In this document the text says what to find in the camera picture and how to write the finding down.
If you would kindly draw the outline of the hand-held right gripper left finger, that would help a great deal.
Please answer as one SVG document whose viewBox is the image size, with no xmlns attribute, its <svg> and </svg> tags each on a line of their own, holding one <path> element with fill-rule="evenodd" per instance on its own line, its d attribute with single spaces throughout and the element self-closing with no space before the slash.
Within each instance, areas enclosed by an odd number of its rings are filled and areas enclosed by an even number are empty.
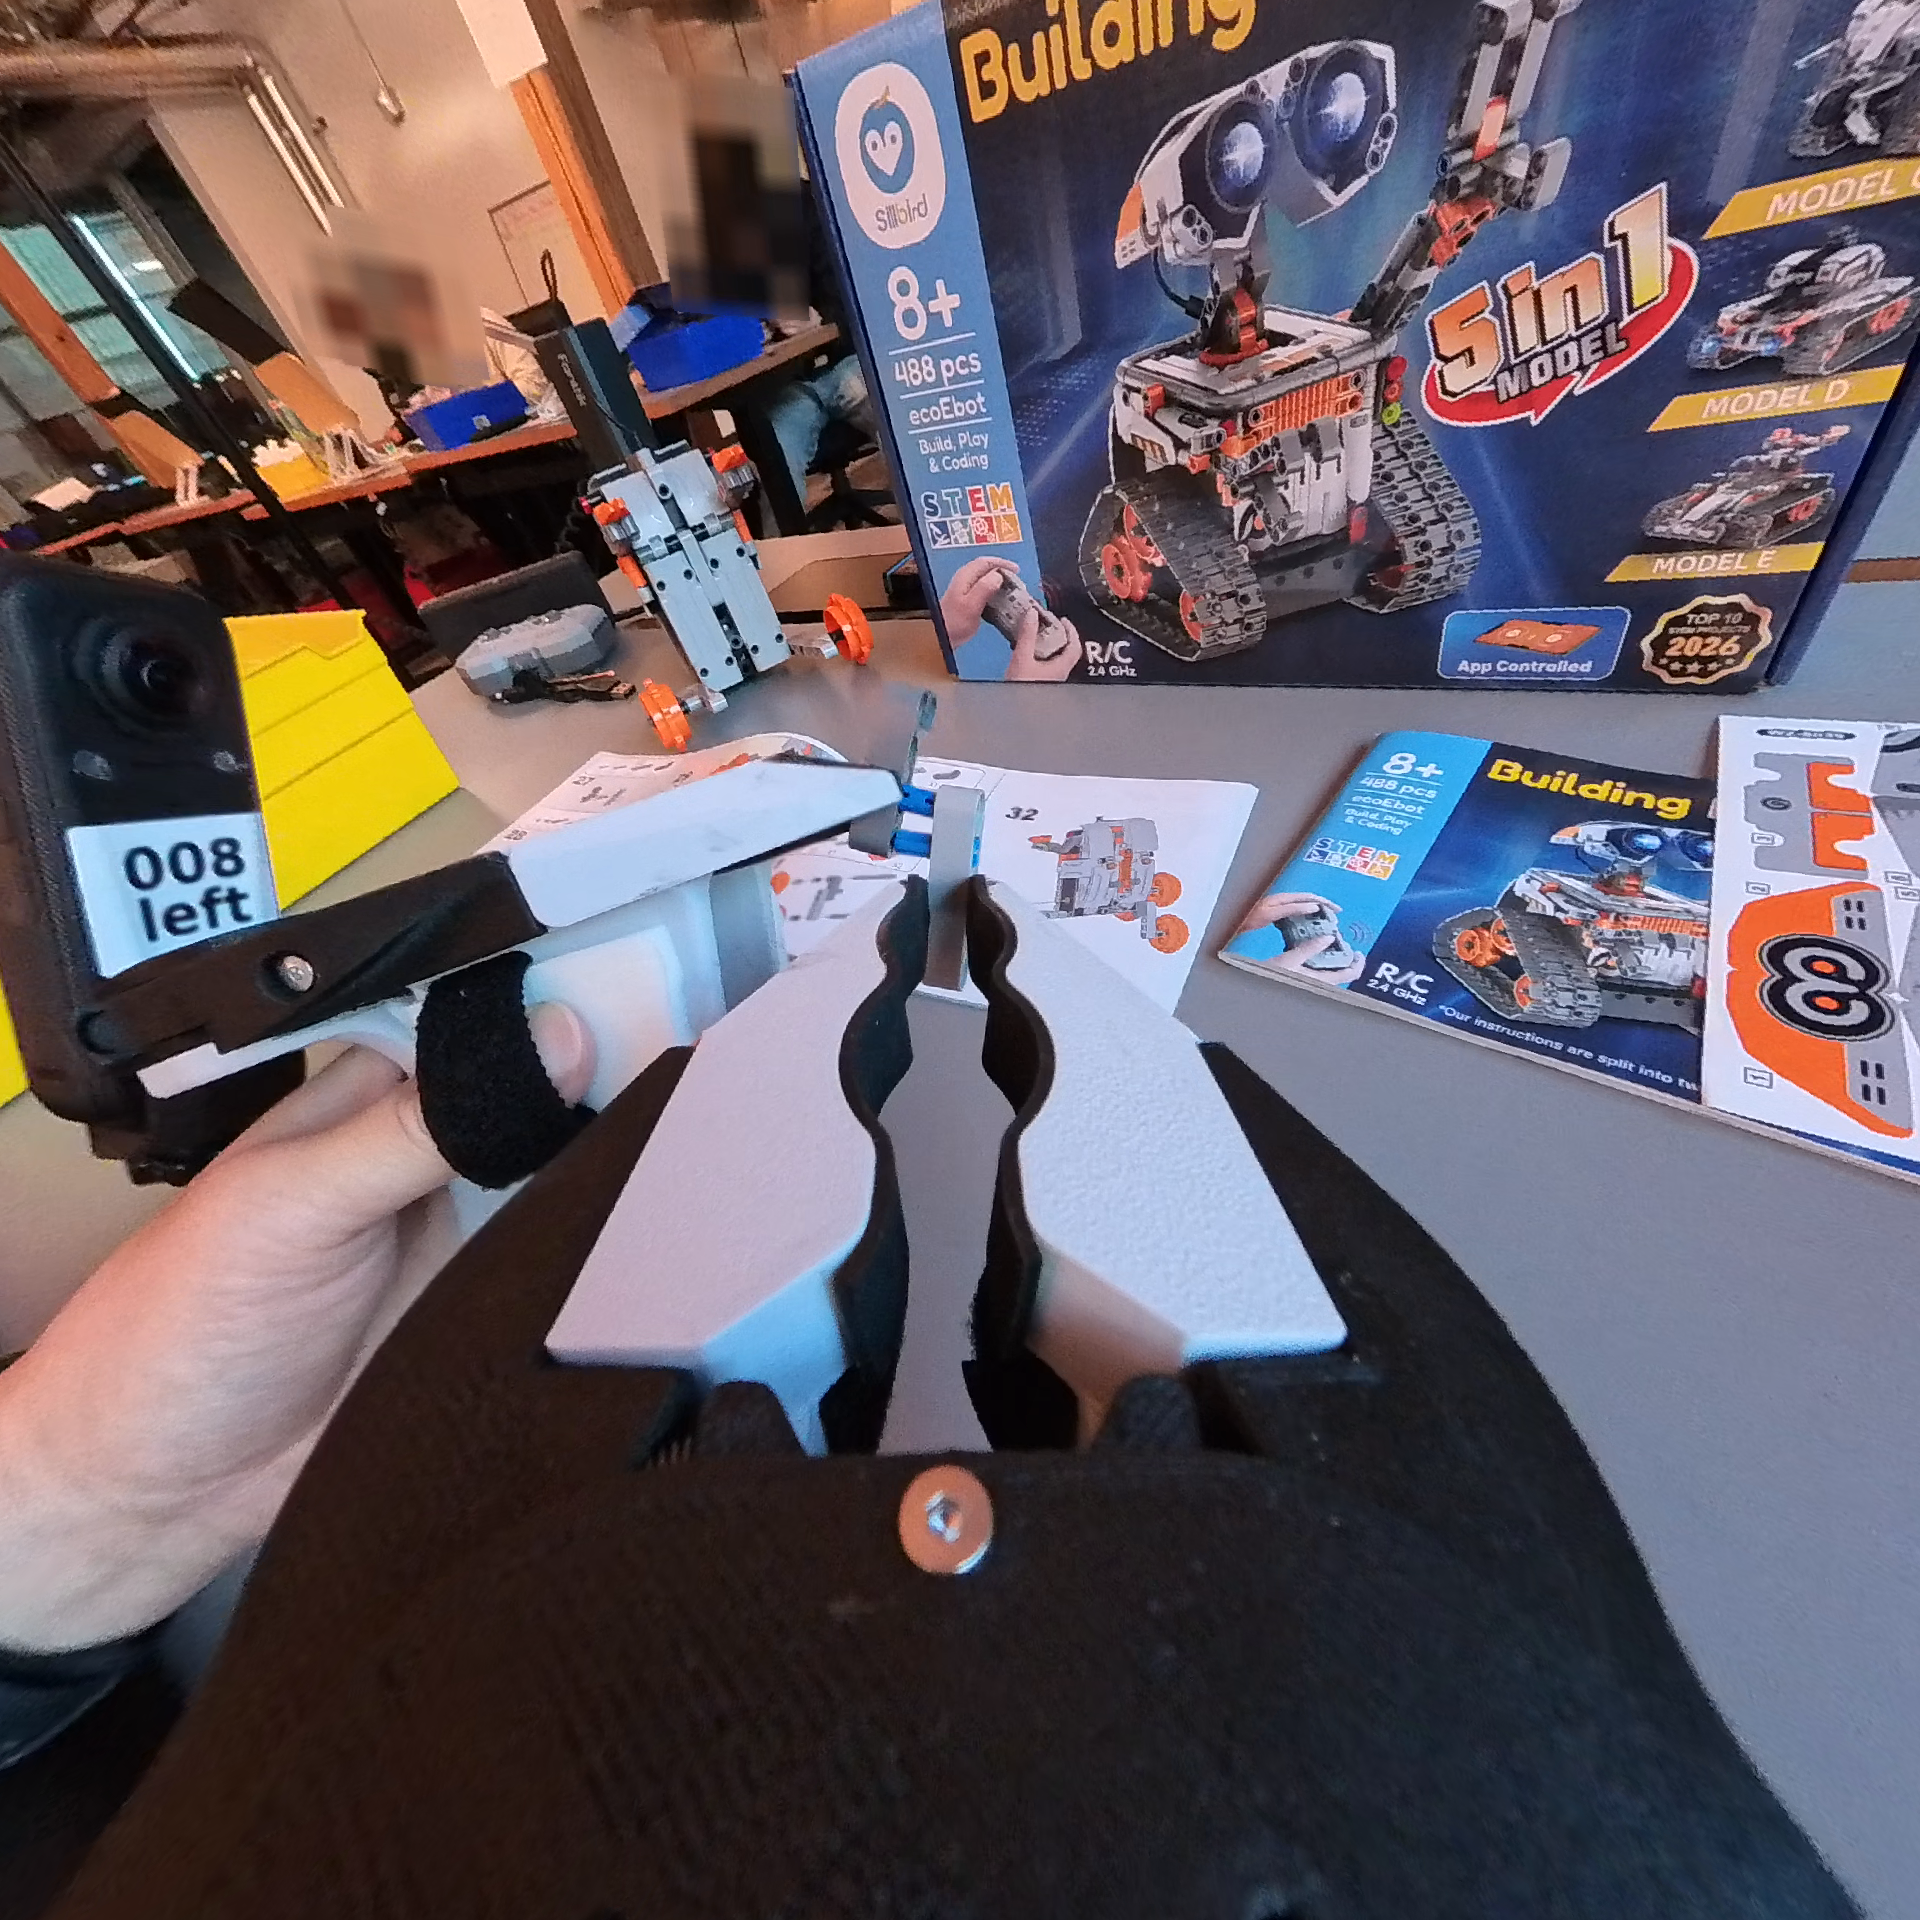
<svg viewBox="0 0 1920 1920">
<path fill-rule="evenodd" d="M 811 1455 L 874 1455 L 909 1301 L 881 1107 L 916 1045 L 919 888 L 879 888 L 692 1050 L 551 1332 L 556 1363 L 767 1383 Z"/>
</svg>

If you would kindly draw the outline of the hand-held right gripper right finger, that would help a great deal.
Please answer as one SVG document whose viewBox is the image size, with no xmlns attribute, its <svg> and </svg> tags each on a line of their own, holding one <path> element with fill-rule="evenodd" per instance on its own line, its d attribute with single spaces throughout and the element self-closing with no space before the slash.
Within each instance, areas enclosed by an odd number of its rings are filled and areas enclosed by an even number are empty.
<svg viewBox="0 0 1920 1920">
<path fill-rule="evenodd" d="M 981 1070 L 1012 1101 L 973 1291 L 973 1416 L 1070 1448 L 1137 1374 L 1346 1342 L 1201 1040 L 1012 888 L 973 879 Z"/>
</svg>

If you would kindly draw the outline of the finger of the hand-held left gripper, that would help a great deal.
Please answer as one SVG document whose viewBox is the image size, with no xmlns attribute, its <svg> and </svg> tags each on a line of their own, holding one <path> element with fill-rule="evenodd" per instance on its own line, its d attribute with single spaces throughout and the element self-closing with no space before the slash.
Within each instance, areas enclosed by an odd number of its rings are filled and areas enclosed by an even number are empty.
<svg viewBox="0 0 1920 1920">
<path fill-rule="evenodd" d="M 513 828 L 524 990 L 595 1036 L 698 1036 L 788 964 L 782 850 L 854 828 L 890 855 L 906 780 L 826 749 L 597 756 Z"/>
</svg>

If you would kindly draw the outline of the grey holed beam with blue pin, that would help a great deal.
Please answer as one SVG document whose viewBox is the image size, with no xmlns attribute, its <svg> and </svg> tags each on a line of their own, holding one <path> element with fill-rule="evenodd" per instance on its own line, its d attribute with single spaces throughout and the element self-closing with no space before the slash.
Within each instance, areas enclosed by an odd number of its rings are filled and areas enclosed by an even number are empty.
<svg viewBox="0 0 1920 1920">
<path fill-rule="evenodd" d="M 899 765 L 897 765 L 899 802 L 854 820 L 844 828 L 852 850 L 879 855 L 879 860 L 889 860 L 889 855 L 929 860 L 929 850 L 933 850 L 933 792 L 916 786 L 916 768 L 919 768 L 924 732 L 933 732 L 933 724 L 935 724 L 935 693 L 924 692 L 919 710 L 916 710 L 916 724 L 909 724 L 909 738 L 906 738 L 906 749 L 899 749 Z"/>
</svg>

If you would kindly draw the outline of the short grey toy beam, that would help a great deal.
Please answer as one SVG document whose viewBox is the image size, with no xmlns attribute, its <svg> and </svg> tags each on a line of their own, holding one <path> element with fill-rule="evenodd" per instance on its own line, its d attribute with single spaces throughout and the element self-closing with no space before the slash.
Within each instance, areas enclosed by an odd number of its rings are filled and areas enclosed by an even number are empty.
<svg viewBox="0 0 1920 1920">
<path fill-rule="evenodd" d="M 980 875 L 981 806 L 980 786 L 947 780 L 933 792 L 924 989 L 949 997 L 967 989 L 967 882 Z"/>
</svg>

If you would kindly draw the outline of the grey desk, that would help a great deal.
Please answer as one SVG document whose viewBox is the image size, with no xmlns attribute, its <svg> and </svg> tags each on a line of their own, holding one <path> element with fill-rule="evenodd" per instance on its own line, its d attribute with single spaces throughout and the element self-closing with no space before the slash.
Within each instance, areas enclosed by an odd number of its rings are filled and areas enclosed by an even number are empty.
<svg viewBox="0 0 1920 1920">
<path fill-rule="evenodd" d="M 1699 774 L 1716 711 L 1914 716 L 1911 590 L 1845 590 L 1793 685 L 1718 693 L 949 682 L 924 622 L 711 724 L 1089 778 L 1254 780 L 1178 1021 L 1230 1040 L 1500 1308 L 1612 1485 L 1734 1731 L 1871 1917 L 1914 1917 L 1914 1186 L 1267 983 L 1217 941 L 1382 732 Z"/>
</svg>

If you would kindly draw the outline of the person's left hand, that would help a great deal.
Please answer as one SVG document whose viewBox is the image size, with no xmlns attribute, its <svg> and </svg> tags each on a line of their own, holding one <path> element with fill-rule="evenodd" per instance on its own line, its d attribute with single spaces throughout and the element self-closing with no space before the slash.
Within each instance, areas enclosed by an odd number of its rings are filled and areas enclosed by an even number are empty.
<svg viewBox="0 0 1920 1920">
<path fill-rule="evenodd" d="M 0 1635 L 155 1628 L 259 1544 L 451 1256 L 421 1087 L 345 1050 L 218 1150 L 4 1371 Z"/>
</svg>

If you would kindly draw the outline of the yellow plastic bin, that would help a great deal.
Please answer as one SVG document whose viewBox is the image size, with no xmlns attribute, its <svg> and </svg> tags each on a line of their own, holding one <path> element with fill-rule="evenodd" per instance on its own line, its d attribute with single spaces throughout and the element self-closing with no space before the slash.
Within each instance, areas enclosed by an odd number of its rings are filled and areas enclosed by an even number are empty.
<svg viewBox="0 0 1920 1920">
<path fill-rule="evenodd" d="M 286 908 L 458 792 L 366 611 L 230 619 L 273 898 Z"/>
</svg>

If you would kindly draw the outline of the open white instruction booklet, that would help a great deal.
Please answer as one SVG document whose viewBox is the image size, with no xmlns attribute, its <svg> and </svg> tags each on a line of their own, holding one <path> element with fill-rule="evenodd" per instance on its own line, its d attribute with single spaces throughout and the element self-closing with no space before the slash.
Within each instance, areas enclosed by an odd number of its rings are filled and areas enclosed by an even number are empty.
<svg viewBox="0 0 1920 1920">
<path fill-rule="evenodd" d="M 1162 1010 L 1178 1007 L 1195 938 L 1205 934 L 1259 792 L 1244 780 L 1054 778 L 924 756 L 916 786 L 980 786 L 980 875 L 1067 923 Z M 929 860 L 859 855 L 844 834 L 774 860 L 767 898 L 799 958 L 889 879 Z"/>
</svg>

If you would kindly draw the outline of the blue plastic bin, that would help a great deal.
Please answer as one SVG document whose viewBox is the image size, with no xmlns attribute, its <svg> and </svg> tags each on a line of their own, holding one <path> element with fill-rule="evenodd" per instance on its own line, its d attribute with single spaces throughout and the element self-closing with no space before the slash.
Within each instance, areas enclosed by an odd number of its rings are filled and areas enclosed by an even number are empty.
<svg viewBox="0 0 1920 1920">
<path fill-rule="evenodd" d="M 726 373 L 735 366 L 761 362 L 764 350 L 764 318 L 761 315 L 683 315 L 683 309 L 649 309 L 630 303 L 612 318 L 612 338 L 637 366 L 649 391 L 698 382 Z"/>
<path fill-rule="evenodd" d="M 458 451 L 477 440 L 524 426 L 531 400 L 513 381 L 461 387 L 441 400 L 417 400 L 402 411 L 407 435 L 428 451 Z"/>
</svg>

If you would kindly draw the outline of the black upright device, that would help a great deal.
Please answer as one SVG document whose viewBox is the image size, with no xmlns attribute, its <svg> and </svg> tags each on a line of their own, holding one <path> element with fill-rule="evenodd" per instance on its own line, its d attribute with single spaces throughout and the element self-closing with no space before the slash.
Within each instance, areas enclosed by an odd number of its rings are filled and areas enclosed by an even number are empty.
<svg viewBox="0 0 1920 1920">
<path fill-rule="evenodd" d="M 606 318 L 580 318 L 556 332 L 551 382 L 590 451 L 590 470 L 627 464 L 637 451 L 660 446 L 660 428 L 643 415 L 630 362 L 612 341 Z"/>
</svg>

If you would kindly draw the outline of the robot sticker sheet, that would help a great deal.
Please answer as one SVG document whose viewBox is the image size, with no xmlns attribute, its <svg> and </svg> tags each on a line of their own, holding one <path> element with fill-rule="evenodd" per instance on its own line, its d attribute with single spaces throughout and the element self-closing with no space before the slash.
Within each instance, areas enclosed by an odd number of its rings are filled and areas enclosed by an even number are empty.
<svg viewBox="0 0 1920 1920">
<path fill-rule="evenodd" d="M 1920 732 L 1718 716 L 1699 1101 L 1920 1175 Z"/>
</svg>

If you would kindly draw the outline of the robot kit box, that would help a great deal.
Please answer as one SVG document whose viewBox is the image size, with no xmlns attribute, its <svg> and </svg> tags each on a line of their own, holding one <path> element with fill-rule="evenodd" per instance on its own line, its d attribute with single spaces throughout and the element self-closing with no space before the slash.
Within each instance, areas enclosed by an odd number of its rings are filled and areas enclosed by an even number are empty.
<svg viewBox="0 0 1920 1920">
<path fill-rule="evenodd" d="M 1920 11 L 916 3 L 791 69 L 958 682 L 1788 682 L 1914 440 Z"/>
</svg>

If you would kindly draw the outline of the black wrist band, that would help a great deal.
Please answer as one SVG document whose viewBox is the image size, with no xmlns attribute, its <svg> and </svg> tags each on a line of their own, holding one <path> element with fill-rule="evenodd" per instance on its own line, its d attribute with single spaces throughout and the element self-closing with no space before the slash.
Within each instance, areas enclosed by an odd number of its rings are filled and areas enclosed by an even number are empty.
<svg viewBox="0 0 1920 1920">
<path fill-rule="evenodd" d="M 0 1768 L 15 1768 L 51 1744 L 131 1669 L 141 1669 L 151 1647 L 155 1628 L 74 1650 L 0 1647 Z"/>
</svg>

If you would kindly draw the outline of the metal air duct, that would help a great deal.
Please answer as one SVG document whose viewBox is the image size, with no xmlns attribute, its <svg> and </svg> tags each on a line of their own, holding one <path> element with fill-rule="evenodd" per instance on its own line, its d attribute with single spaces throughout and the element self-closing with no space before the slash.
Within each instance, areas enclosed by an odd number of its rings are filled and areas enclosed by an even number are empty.
<svg viewBox="0 0 1920 1920">
<path fill-rule="evenodd" d="M 27 101 L 148 101 L 170 93 L 250 88 L 273 61 L 249 35 L 165 35 L 165 43 L 4 43 L 0 98 Z"/>
</svg>

